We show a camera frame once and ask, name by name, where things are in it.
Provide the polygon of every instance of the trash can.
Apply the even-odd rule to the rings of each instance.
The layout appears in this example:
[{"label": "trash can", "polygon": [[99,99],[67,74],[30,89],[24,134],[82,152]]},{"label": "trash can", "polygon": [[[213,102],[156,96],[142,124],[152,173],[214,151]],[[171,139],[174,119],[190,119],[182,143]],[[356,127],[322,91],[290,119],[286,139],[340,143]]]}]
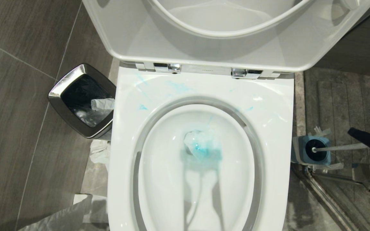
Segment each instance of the trash can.
[{"label": "trash can", "polygon": [[62,119],[83,137],[110,141],[115,94],[116,86],[84,63],[59,80],[49,92],[48,100]]}]

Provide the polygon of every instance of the toilet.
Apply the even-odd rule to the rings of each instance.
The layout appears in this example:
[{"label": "toilet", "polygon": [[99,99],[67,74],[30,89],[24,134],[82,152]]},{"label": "toilet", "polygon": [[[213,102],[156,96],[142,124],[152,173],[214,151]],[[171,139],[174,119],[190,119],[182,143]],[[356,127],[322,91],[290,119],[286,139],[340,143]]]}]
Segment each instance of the toilet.
[{"label": "toilet", "polygon": [[370,0],[83,0],[121,60],[112,231],[280,231],[294,74]]}]

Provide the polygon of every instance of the blue cleaning gel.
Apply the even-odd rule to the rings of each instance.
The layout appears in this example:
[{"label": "blue cleaning gel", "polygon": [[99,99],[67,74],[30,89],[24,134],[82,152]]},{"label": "blue cleaning gel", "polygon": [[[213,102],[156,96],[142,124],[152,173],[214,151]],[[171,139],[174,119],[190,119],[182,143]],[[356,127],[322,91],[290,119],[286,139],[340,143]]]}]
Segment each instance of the blue cleaning gel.
[{"label": "blue cleaning gel", "polygon": [[192,131],[185,135],[184,144],[199,161],[221,161],[220,142],[211,131]]}]

